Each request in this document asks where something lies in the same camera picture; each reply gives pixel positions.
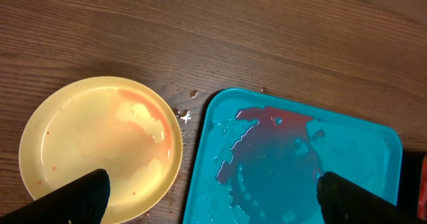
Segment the yellow-green plate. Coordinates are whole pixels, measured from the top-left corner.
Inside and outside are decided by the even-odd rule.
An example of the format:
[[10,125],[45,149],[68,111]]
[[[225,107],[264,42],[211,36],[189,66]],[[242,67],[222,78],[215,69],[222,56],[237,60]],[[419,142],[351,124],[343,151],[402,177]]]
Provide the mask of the yellow-green plate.
[[35,110],[21,136],[19,170],[34,199],[106,170],[111,194],[102,221],[123,223],[162,199],[182,156],[179,123],[156,92],[121,77],[92,77]]

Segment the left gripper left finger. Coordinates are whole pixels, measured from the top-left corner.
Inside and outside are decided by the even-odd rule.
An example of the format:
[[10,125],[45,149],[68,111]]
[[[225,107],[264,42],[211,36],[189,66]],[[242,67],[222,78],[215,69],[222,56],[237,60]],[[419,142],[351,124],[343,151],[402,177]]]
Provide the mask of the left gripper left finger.
[[96,169],[1,217],[12,224],[100,224],[110,196],[109,175]]

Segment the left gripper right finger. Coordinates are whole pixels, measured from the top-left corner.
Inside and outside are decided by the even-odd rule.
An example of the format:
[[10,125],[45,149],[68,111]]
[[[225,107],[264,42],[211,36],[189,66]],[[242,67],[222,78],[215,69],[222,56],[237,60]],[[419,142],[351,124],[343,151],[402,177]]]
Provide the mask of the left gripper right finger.
[[426,224],[330,171],[318,180],[317,200],[325,224]]

